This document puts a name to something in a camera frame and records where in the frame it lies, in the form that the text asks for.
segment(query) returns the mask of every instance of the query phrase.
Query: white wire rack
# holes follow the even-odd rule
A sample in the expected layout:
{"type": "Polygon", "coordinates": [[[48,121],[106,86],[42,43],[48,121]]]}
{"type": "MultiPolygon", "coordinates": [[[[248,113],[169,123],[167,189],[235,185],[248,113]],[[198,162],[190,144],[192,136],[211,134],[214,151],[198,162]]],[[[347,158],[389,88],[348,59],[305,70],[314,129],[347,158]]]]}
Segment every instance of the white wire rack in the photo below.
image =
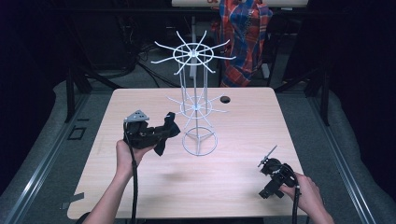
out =
{"type": "Polygon", "coordinates": [[[217,110],[213,108],[212,102],[216,99],[219,99],[221,96],[218,96],[214,99],[209,100],[207,98],[207,73],[210,72],[212,74],[216,73],[211,70],[208,66],[209,62],[213,59],[223,59],[223,60],[232,60],[233,58],[226,58],[216,56],[213,49],[219,48],[221,46],[226,45],[229,41],[216,45],[215,47],[209,47],[203,44],[203,40],[205,39],[206,32],[204,36],[201,38],[199,43],[186,43],[184,39],[177,32],[178,38],[183,42],[182,45],[171,48],[168,46],[161,45],[155,42],[161,48],[170,49],[173,51],[172,57],[165,58],[163,60],[159,60],[157,62],[152,63],[163,63],[169,60],[175,60],[178,63],[178,70],[175,72],[175,75],[179,75],[180,86],[181,86],[181,101],[172,99],[168,97],[169,100],[176,102],[180,105],[180,112],[176,114],[182,114],[186,118],[188,118],[184,130],[185,134],[183,136],[183,147],[192,155],[195,156],[204,156],[211,153],[215,150],[218,144],[218,138],[216,137],[215,132],[212,130],[213,126],[210,124],[207,116],[211,112],[221,112],[225,113],[227,111],[217,110]],[[197,92],[197,82],[196,82],[196,69],[191,69],[193,71],[193,95],[187,92],[186,88],[186,65],[194,67],[194,66],[203,66],[204,67],[204,86],[200,93],[197,92]],[[199,120],[203,119],[208,127],[200,126],[199,120]],[[194,120],[194,124],[192,128],[188,129],[191,121],[194,120]]]}

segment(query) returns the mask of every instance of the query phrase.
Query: plaid shirt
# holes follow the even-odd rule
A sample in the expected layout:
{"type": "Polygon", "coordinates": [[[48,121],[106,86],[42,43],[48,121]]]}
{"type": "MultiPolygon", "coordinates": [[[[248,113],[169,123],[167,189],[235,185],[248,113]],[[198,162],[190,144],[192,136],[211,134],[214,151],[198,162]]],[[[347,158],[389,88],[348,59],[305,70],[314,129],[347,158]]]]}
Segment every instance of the plaid shirt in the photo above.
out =
{"type": "Polygon", "coordinates": [[[224,56],[236,58],[224,60],[225,76],[222,87],[245,87],[252,74],[262,65],[262,46],[267,24],[272,11],[260,0],[221,0],[220,43],[230,40],[224,46],[224,56]]]}

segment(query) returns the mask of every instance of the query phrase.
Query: person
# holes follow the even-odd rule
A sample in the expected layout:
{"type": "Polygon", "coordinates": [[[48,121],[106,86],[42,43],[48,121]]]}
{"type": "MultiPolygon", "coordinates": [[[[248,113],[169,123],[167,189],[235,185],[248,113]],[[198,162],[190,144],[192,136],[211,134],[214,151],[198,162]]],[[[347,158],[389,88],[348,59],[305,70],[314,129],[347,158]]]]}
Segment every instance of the person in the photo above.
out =
{"type": "MultiPolygon", "coordinates": [[[[133,149],[137,165],[143,160],[143,156],[152,150],[152,147],[143,149],[133,149]]],[[[117,150],[117,170],[113,180],[108,186],[102,198],[89,214],[84,215],[78,223],[101,224],[113,223],[120,206],[120,201],[126,185],[132,178],[132,156],[128,145],[119,140],[116,145],[117,150]]],[[[305,211],[316,224],[332,224],[332,216],[326,211],[322,198],[320,197],[319,187],[315,185],[308,176],[296,173],[300,184],[301,196],[298,206],[305,211]]],[[[294,199],[294,188],[281,186],[282,192],[294,199]]]]}

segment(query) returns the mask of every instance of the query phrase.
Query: black cable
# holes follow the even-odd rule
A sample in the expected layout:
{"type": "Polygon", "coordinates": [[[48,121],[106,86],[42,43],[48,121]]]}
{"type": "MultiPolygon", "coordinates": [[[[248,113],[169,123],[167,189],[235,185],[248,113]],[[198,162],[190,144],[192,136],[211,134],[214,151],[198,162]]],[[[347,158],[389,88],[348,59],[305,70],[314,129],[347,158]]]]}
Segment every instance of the black cable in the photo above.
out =
{"type": "Polygon", "coordinates": [[[124,138],[127,141],[127,145],[129,150],[131,151],[132,156],[132,171],[134,173],[134,198],[132,203],[132,216],[131,216],[131,224],[136,223],[136,204],[137,204],[137,163],[136,159],[134,158],[134,150],[132,149],[131,143],[129,142],[128,137],[126,136],[126,125],[127,123],[124,122],[123,129],[124,129],[124,138]]]}

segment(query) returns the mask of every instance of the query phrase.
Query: finger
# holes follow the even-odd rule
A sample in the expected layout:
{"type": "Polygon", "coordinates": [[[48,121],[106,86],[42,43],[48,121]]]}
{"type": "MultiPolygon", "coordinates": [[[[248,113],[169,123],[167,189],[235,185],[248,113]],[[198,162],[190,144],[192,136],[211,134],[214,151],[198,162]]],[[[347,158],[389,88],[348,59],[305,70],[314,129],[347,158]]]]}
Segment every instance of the finger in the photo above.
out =
{"type": "Polygon", "coordinates": [[[294,192],[295,192],[295,188],[289,188],[288,186],[280,186],[279,188],[280,191],[286,193],[287,195],[289,195],[291,198],[293,198],[294,192]]]}

